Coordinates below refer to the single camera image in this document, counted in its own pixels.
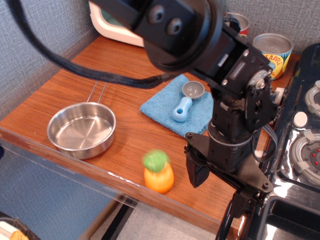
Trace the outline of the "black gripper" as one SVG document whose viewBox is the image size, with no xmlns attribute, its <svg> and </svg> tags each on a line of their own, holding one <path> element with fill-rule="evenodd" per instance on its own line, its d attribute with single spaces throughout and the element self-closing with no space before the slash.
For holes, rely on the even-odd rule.
<svg viewBox="0 0 320 240">
<path fill-rule="evenodd" d="M 210 124 L 208 135 L 188 132 L 184 138 L 186 168 L 194 188 L 202 185 L 209 174 L 233 187 L 236 192 L 232 198 L 232 218 L 250 215 L 257 205 L 264 205 L 273 186 L 259 167 L 260 159 L 254 150 L 255 134 L 247 132 L 232 140 Z"/>
</svg>

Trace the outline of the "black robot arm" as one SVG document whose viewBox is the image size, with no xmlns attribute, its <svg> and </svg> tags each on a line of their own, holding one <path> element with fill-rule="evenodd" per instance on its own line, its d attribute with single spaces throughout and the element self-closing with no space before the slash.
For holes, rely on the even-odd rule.
<svg viewBox="0 0 320 240">
<path fill-rule="evenodd" d="M 214 173 L 236 189 L 230 215 L 262 204 L 272 184 L 256 165 L 256 132 L 277 119 L 269 61 L 224 22 L 214 0 L 97 0 L 142 37 L 152 64 L 170 76 L 190 73 L 208 83 L 213 114 L 208 135 L 187 133 L 191 184 Z"/>
</svg>

